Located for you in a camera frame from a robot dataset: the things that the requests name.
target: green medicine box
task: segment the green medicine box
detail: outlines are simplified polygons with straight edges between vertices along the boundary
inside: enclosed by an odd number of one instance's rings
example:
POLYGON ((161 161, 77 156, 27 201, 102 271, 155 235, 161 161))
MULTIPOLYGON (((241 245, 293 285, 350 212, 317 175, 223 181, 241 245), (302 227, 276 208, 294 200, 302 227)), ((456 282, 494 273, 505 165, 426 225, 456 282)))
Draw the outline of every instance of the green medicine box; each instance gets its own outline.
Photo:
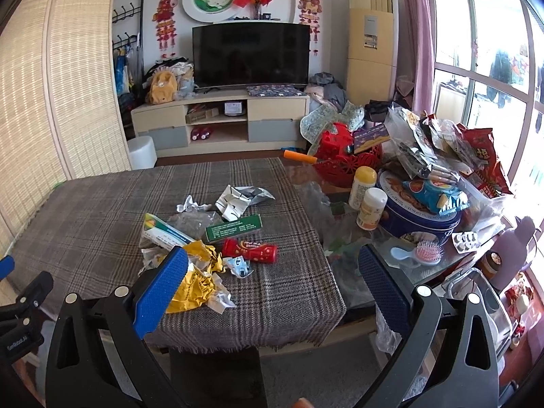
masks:
POLYGON ((255 232, 262 228, 263 223, 260 220, 260 215, 251 215, 206 228, 206 238, 208 242, 214 243, 225 238, 235 238, 241 234, 255 232))

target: pink hair brush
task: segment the pink hair brush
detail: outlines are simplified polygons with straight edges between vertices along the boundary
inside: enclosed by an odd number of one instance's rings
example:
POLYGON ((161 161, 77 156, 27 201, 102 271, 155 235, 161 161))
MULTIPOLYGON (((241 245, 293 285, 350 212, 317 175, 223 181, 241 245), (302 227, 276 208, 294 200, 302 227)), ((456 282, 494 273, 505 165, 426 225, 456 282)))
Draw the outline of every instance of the pink hair brush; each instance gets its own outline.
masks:
POLYGON ((398 247, 391 249, 391 256, 396 260, 412 258, 418 264, 425 267, 432 267, 440 263, 442 259, 442 248, 438 242, 422 240, 412 251, 406 251, 398 247))

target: bamboo folding screen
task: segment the bamboo folding screen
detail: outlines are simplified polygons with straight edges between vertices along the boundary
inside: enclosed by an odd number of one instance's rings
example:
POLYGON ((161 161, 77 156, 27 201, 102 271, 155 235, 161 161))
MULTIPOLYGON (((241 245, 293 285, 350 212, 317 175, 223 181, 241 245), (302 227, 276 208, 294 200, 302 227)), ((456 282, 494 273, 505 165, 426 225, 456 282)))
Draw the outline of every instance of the bamboo folding screen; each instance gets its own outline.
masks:
POLYGON ((111 13, 112 0, 23 0, 0 36, 0 255, 57 183, 130 170, 111 13))

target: tv stand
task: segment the tv stand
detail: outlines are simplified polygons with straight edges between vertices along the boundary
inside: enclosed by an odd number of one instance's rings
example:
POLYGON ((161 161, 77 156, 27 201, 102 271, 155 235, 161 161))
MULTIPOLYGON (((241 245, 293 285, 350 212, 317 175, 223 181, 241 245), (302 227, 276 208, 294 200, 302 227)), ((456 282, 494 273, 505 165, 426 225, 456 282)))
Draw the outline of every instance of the tv stand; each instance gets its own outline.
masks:
POLYGON ((300 135, 300 119, 308 114, 309 97, 251 97, 247 90, 222 89, 198 93, 194 98, 171 103, 144 104, 132 111, 136 136, 151 136, 158 157, 203 153, 279 150, 282 147, 306 147, 300 135), (242 101, 246 112, 241 116, 219 116, 187 124, 186 114, 192 104, 242 101), (192 141, 195 127, 206 126, 211 135, 192 141))

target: blue gripper pad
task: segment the blue gripper pad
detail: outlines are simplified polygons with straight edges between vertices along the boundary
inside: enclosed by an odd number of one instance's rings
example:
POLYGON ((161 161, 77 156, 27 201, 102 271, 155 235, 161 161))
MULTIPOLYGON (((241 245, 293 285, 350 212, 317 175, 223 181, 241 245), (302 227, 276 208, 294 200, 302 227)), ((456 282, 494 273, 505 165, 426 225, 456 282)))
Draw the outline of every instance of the blue gripper pad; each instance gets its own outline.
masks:
POLYGON ((15 268, 15 261, 11 256, 6 256, 0 260, 0 281, 5 279, 15 268))
POLYGON ((134 331, 140 339, 159 325, 168 304, 187 274, 189 257, 181 247, 174 247, 164 258, 157 275, 142 293, 134 308, 134 331))
POLYGON ((410 280, 401 269, 389 267, 372 244, 361 247, 358 267, 389 328, 407 339, 412 331, 410 280))

